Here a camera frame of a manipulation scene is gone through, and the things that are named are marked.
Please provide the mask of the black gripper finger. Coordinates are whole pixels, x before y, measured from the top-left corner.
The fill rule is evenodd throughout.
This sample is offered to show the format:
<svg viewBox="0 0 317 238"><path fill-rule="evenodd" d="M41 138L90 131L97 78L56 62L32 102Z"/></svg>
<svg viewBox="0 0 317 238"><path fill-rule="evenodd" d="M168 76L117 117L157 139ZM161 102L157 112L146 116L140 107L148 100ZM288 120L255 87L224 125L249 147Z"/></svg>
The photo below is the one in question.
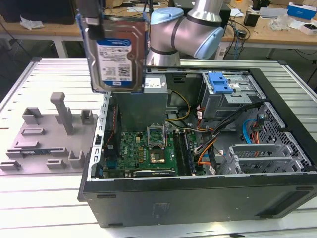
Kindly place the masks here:
<svg viewBox="0 0 317 238"><path fill-rule="evenodd" d="M77 1L80 29L81 31L88 30L87 33L92 40L101 40L104 38L102 27L103 6L102 0Z"/></svg>

